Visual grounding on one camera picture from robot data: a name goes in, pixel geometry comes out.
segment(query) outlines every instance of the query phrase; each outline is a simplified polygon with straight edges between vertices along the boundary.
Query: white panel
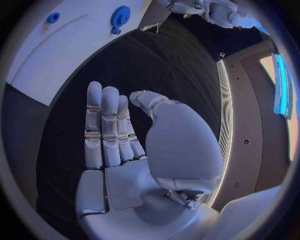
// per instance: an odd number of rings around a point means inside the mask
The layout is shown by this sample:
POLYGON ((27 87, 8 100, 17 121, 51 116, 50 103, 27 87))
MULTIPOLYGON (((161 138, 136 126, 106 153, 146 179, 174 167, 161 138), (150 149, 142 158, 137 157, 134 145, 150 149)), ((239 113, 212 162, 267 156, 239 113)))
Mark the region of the white panel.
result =
POLYGON ((88 57, 138 27, 151 0, 64 0, 39 2, 17 26, 4 47, 0 71, 6 82, 49 105, 67 78, 88 57), (121 34, 111 34, 111 16, 130 8, 121 34), (60 13, 56 23, 47 16, 60 13))

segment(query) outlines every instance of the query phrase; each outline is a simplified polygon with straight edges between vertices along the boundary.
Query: blue light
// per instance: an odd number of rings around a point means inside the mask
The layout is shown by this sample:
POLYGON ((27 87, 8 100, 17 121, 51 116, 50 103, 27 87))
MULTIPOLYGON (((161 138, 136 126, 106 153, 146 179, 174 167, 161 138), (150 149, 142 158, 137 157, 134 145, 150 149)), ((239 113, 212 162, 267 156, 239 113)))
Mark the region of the blue light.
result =
POLYGON ((287 106, 288 106, 288 84, 287 84, 286 69, 285 69, 283 57, 281 55, 277 55, 277 60, 279 65, 280 83, 281 83, 281 101, 280 101, 279 113, 283 116, 286 116, 287 106))

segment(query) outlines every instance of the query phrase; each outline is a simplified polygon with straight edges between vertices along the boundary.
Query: blue gear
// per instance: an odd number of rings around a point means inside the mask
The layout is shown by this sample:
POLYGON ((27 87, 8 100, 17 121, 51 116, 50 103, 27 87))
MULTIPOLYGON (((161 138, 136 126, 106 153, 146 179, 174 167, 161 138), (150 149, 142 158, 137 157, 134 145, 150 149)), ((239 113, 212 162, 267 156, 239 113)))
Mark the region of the blue gear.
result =
POLYGON ((119 35, 121 33, 121 30, 119 27, 123 26, 128 22, 130 18, 130 8, 127 6, 120 6, 117 10, 114 11, 114 13, 111 16, 111 33, 119 35))

